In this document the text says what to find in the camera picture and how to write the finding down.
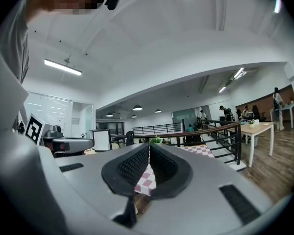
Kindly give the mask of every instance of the table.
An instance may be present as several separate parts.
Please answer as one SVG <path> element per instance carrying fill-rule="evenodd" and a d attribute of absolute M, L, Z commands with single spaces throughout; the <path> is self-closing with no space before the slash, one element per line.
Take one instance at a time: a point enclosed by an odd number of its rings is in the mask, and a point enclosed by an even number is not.
<path fill-rule="evenodd" d="M 291 116 L 291 128 L 293 129 L 293 112 L 292 112 L 292 108 L 294 107 L 294 103 L 290 103 L 288 105 L 285 105 L 284 107 L 282 107 L 282 110 L 289 110 L 290 111 L 290 116 Z M 274 112 L 274 109 L 270 110 L 270 117 L 271 117 L 271 122 L 273 122 L 273 117 L 272 117 L 272 113 Z"/>
<path fill-rule="evenodd" d="M 255 125 L 254 128 L 250 128 L 249 124 L 242 124 L 241 125 L 241 134 L 246 135 L 246 144 L 247 144 L 247 136 L 250 136 L 250 138 L 251 138 L 248 167 L 251 167 L 252 163 L 253 163 L 255 137 L 257 138 L 257 135 L 259 135 L 260 133 L 263 133 L 264 131 L 267 131 L 269 129 L 271 131 L 269 156 L 272 156 L 273 141 L 274 141 L 274 125 L 273 125 L 273 123 L 272 122 L 271 123 L 260 122 L 259 124 Z"/>
<path fill-rule="evenodd" d="M 208 156 L 210 158 L 215 158 L 208 146 L 206 145 L 195 145 L 195 146 L 186 146 L 186 147 L 180 147 L 183 150 L 190 151 L 196 154 L 201 154 L 203 156 Z M 149 195 L 153 189 L 156 188 L 156 179 L 155 175 L 153 174 L 153 170 L 148 164 L 144 174 L 138 181 L 135 191 L 141 194 Z"/>

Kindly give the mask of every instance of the black ventilation slot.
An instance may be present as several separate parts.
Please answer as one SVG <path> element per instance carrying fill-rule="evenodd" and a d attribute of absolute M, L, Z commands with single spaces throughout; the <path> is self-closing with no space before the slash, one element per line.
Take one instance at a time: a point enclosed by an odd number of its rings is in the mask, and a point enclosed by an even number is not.
<path fill-rule="evenodd" d="M 260 216 L 255 207 L 234 185 L 223 186 L 219 189 L 244 225 Z"/>
<path fill-rule="evenodd" d="M 69 164 L 69 165 L 61 166 L 59 168 L 62 172 L 66 172 L 66 171 L 75 170 L 75 169 L 82 168 L 82 167 L 84 167 L 84 166 L 81 163 L 76 163 L 76 164 Z"/>

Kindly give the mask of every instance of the wooden floor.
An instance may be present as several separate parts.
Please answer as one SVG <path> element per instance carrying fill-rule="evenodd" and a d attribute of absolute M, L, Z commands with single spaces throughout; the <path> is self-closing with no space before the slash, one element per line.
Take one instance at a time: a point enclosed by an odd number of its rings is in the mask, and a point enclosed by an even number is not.
<path fill-rule="evenodd" d="M 294 186 L 294 129 L 284 123 L 284 131 L 274 132 L 273 155 L 269 156 L 270 130 L 259 135 L 254 150 L 253 165 L 239 172 L 262 189 L 276 203 L 292 191 Z M 250 144 L 242 143 L 242 161 L 247 165 Z M 137 219 L 147 211 L 150 197 L 136 194 Z"/>

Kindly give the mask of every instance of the long desk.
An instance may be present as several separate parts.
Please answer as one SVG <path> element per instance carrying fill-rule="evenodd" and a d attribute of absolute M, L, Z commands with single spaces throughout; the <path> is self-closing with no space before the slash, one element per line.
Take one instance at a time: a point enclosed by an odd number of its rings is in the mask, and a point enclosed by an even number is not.
<path fill-rule="evenodd" d="M 290 116 L 291 116 L 291 128 L 293 129 L 293 112 L 292 112 L 292 108 L 294 107 L 294 103 L 288 104 L 284 107 L 282 107 L 282 110 L 289 110 L 290 111 Z M 271 117 L 271 122 L 273 122 L 273 117 L 272 117 L 272 113 L 274 112 L 274 109 L 270 110 L 270 117 Z"/>
<path fill-rule="evenodd" d="M 255 138 L 258 138 L 257 135 L 259 135 L 260 133 L 263 133 L 264 131 L 267 131 L 269 129 L 271 132 L 269 156 L 272 156 L 273 141 L 274 141 L 274 125 L 273 125 L 273 123 L 272 122 L 271 123 L 260 122 L 259 125 L 255 125 L 254 128 L 250 128 L 249 124 L 242 124 L 241 125 L 241 134 L 246 135 L 246 142 L 247 142 L 247 136 L 250 136 L 250 138 L 251 138 L 248 167 L 251 167 L 252 163 L 253 163 Z"/>

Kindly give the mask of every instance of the person in black shirt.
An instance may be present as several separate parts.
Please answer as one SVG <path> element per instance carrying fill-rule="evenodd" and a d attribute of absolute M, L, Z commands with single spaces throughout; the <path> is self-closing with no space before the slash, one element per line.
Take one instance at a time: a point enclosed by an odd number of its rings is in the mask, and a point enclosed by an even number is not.
<path fill-rule="evenodd" d="M 220 106 L 220 110 L 224 112 L 225 121 L 232 121 L 233 114 L 231 112 L 231 109 L 226 109 L 222 105 Z"/>

